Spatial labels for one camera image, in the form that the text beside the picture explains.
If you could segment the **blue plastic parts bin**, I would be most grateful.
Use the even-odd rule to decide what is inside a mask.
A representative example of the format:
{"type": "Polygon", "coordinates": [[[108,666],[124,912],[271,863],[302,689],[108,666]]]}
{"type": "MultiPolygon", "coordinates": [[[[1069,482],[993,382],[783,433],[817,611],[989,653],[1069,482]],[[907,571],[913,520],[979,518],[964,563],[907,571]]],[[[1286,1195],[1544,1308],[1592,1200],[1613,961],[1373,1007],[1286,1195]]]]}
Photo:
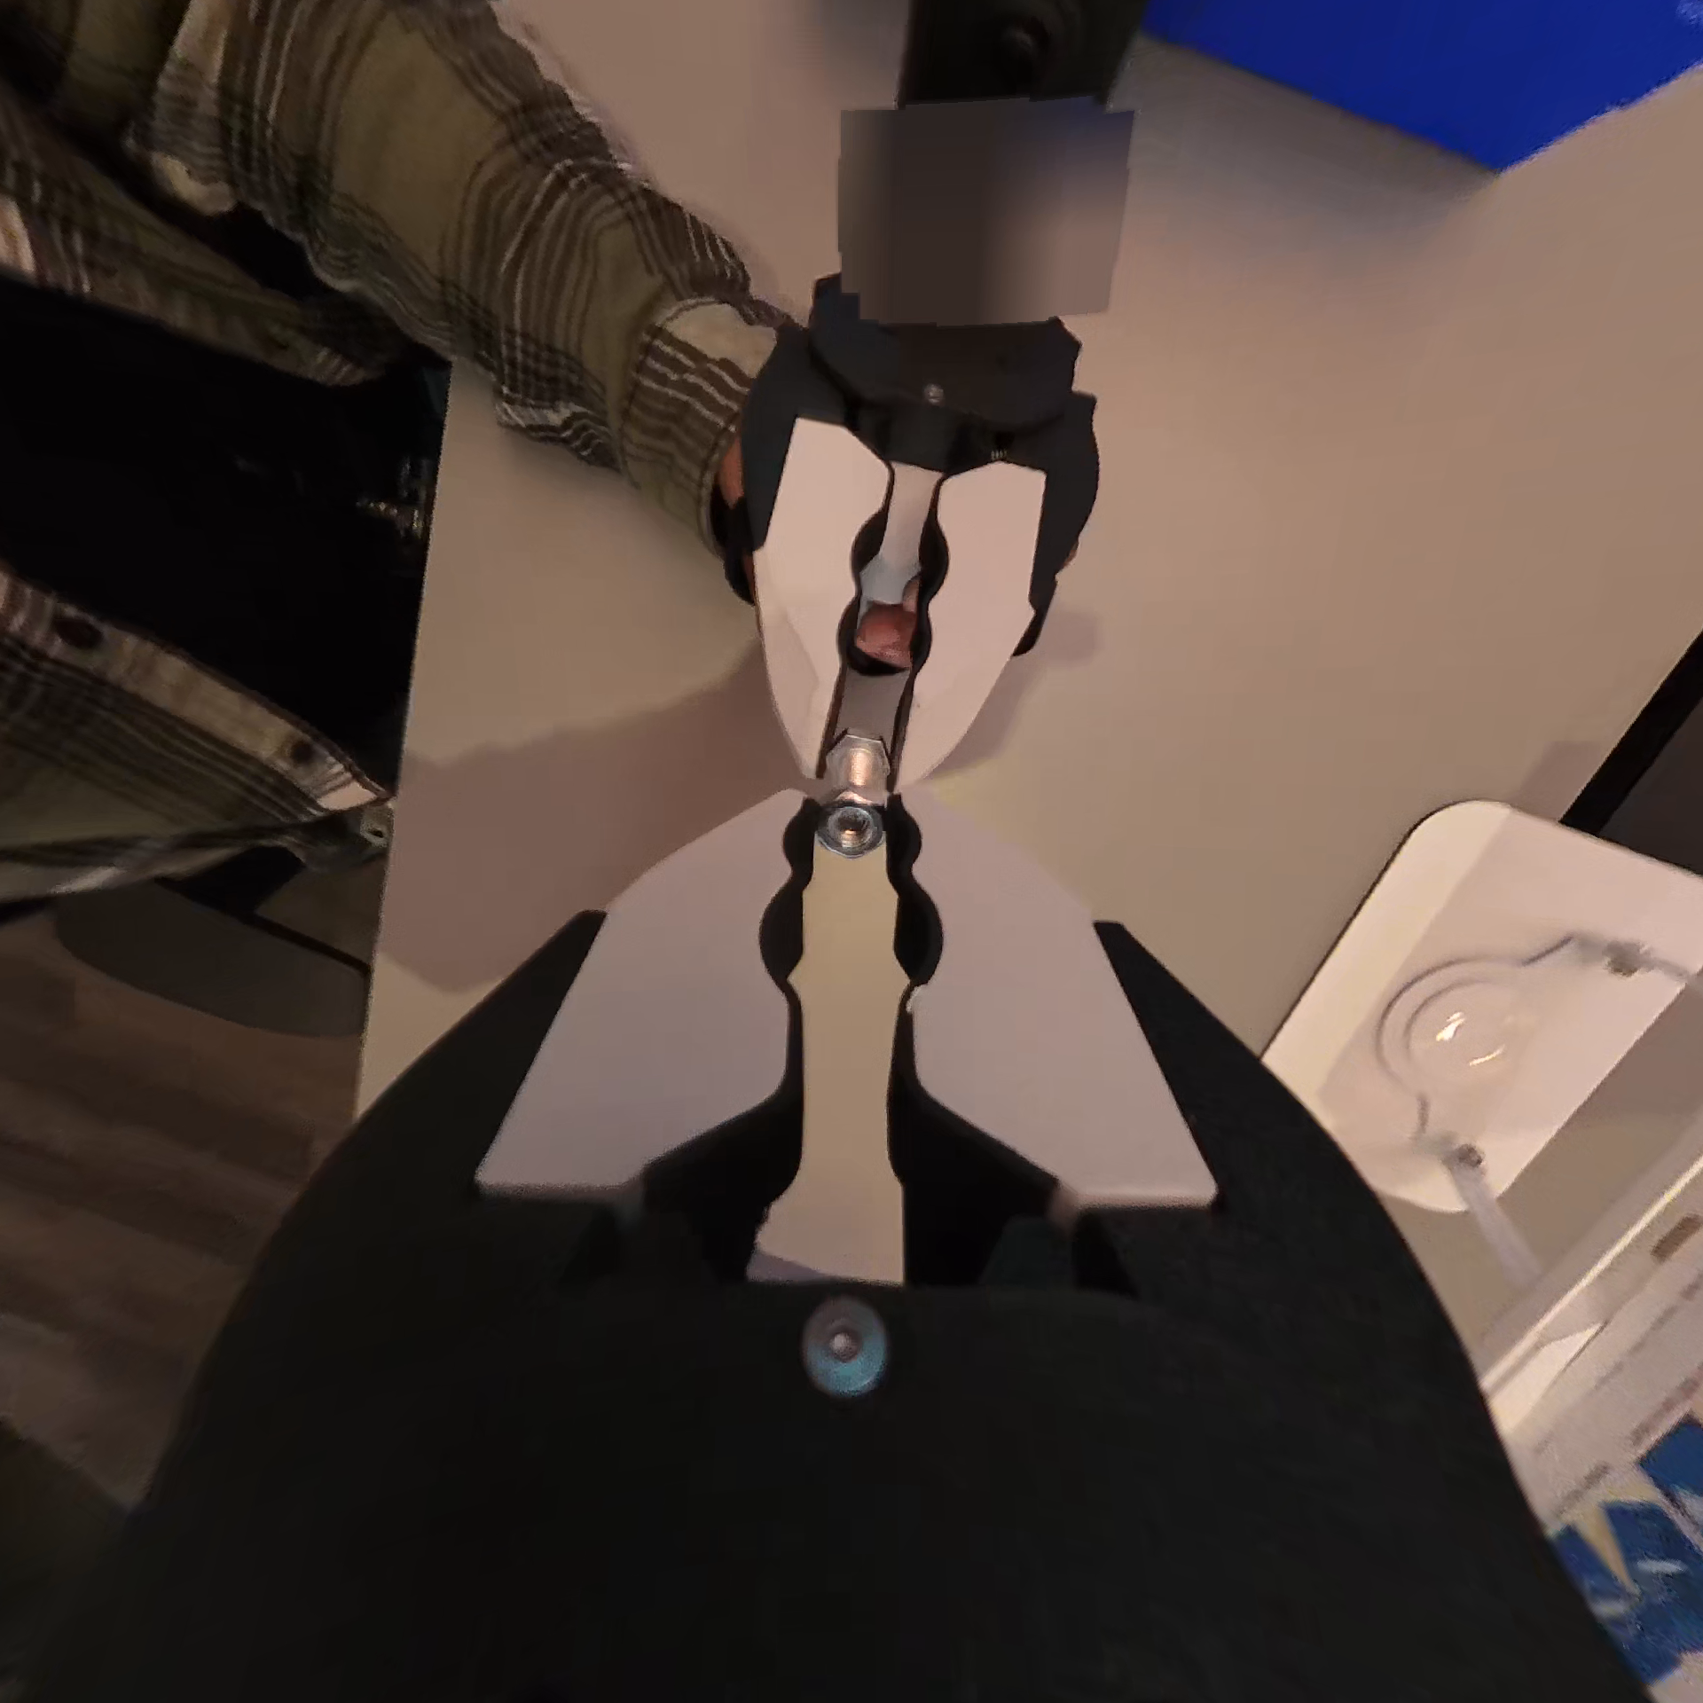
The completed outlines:
{"type": "Polygon", "coordinates": [[[1498,173],[1702,61],[1700,2],[1153,2],[1144,27],[1498,173]]]}

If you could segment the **blue printed paper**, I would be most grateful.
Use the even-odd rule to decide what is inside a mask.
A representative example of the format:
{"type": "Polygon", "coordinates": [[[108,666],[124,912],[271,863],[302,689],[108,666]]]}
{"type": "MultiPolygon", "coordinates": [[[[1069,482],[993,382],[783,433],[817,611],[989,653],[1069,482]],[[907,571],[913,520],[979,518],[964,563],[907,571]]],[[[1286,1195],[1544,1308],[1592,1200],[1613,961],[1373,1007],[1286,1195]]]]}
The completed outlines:
{"type": "Polygon", "coordinates": [[[1650,1698],[1702,1698],[1700,1343],[1592,1339],[1507,1435],[1552,1547],[1650,1698]]]}

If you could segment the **person's dark trousers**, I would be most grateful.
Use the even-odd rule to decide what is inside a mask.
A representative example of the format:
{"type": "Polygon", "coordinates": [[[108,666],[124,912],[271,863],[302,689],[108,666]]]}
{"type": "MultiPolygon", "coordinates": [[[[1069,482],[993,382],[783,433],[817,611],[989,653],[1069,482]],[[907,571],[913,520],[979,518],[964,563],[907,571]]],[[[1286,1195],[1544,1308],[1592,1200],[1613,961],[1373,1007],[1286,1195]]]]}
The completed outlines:
{"type": "Polygon", "coordinates": [[[4,561],[394,786],[444,374],[331,388],[4,279],[4,561]]]}

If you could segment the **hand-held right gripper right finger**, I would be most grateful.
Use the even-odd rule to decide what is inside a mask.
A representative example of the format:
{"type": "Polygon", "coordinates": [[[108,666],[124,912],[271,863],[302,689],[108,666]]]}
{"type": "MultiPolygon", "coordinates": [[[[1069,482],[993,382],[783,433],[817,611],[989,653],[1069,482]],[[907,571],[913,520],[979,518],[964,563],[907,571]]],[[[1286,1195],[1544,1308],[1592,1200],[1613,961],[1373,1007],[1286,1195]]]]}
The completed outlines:
{"type": "Polygon", "coordinates": [[[924,1106],[1084,1208],[1210,1207],[1219,1188],[1090,909],[933,795],[887,806],[898,959],[924,1106]]]}

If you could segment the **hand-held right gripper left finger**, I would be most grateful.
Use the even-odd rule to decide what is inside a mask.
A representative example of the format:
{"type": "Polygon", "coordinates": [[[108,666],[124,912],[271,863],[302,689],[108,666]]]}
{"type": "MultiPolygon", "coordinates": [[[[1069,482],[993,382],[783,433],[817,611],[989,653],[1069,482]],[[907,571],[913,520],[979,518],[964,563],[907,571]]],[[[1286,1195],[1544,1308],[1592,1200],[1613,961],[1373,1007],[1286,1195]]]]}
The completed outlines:
{"type": "Polygon", "coordinates": [[[773,795],[669,852],[604,912],[481,1189],[574,1201],[727,1189],[764,1217],[803,1159],[791,970],[817,809],[773,795]]]}

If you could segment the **person's left hand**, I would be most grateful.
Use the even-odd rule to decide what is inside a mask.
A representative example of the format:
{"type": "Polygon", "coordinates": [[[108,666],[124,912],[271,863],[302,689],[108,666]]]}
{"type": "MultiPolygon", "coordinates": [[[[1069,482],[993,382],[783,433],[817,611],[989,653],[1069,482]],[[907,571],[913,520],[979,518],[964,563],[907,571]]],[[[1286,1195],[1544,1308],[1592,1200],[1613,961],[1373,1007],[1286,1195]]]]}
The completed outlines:
{"type": "MultiPolygon", "coordinates": [[[[746,502],[746,465],[741,441],[722,456],[712,498],[712,532],[722,563],[734,559],[734,581],[747,601],[757,599],[757,566],[749,550],[749,513],[746,502]]],[[[874,592],[864,598],[854,631],[854,649],[875,671],[903,671],[913,661],[913,634],[923,601],[923,575],[913,572],[903,592],[874,592]]]]}

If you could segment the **clear acrylic stand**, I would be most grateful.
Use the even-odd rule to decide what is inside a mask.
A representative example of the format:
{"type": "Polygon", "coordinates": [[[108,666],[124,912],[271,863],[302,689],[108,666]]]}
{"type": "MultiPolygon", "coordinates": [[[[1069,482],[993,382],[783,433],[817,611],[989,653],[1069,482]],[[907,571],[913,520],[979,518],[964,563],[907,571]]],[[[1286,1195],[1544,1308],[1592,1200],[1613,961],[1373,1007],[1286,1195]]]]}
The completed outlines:
{"type": "Polygon", "coordinates": [[[1446,1179],[1519,1292],[1546,1272],[1502,1204],[1521,1174],[1499,1181],[1493,1139],[1509,1126],[1507,1102],[1552,1036],[1588,1000],[1588,987],[1667,987],[1667,1001],[1700,995],[1702,972],[1654,948],[1593,933],[1565,933],[1526,954],[1479,954],[1413,974],[1376,1021],[1376,1064],[1415,1102],[1410,1150],[1446,1179]]]}

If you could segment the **person's left forearm plaid sleeve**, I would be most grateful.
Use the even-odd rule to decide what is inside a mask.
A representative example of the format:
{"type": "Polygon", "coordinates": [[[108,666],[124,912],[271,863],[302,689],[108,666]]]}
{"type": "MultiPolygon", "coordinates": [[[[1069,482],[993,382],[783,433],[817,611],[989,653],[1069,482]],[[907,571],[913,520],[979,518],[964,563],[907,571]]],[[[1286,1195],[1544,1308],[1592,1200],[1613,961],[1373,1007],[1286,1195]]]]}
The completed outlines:
{"type": "Polygon", "coordinates": [[[462,360],[709,547],[788,323],[490,5],[4,5],[4,268],[331,388],[462,360]]]}

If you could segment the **white rectangular tray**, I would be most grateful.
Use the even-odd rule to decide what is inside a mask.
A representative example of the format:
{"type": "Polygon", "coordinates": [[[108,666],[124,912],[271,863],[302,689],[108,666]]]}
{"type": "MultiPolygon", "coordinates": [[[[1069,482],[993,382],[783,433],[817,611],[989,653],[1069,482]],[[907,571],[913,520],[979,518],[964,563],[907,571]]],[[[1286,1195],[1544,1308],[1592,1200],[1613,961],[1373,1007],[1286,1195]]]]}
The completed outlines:
{"type": "MultiPolygon", "coordinates": [[[[1408,1139],[1415,1102],[1376,1064],[1387,997],[1451,958],[1526,954],[1565,933],[1640,940],[1686,968],[1702,959],[1702,882],[1610,840],[1498,801],[1424,818],[1382,871],[1298,997],[1266,1063],[1385,1204],[1471,1230],[1448,1179],[1408,1139]]],[[[1700,995],[1588,987],[1506,1108],[1495,1144],[1502,1204],[1544,1275],[1502,1275],[1471,1356],[1504,1432],[1654,1274],[1653,1247],[1700,1213],[1700,995]]]]}

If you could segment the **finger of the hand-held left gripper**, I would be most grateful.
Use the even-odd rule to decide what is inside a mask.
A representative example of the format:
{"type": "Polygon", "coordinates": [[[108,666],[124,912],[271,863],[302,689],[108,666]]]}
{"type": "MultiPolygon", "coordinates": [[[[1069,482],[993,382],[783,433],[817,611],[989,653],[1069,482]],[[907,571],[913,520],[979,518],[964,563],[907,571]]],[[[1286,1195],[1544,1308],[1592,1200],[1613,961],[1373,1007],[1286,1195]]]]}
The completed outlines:
{"type": "Polygon", "coordinates": [[[864,599],[861,542],[883,542],[892,472],[849,427],[801,416],[757,547],[757,613],[773,709],[798,772],[824,774],[864,599]]]}
{"type": "Polygon", "coordinates": [[[1043,472],[986,463],[934,486],[921,536],[921,629],[898,720],[892,790],[961,746],[1032,627],[1043,472]]]}

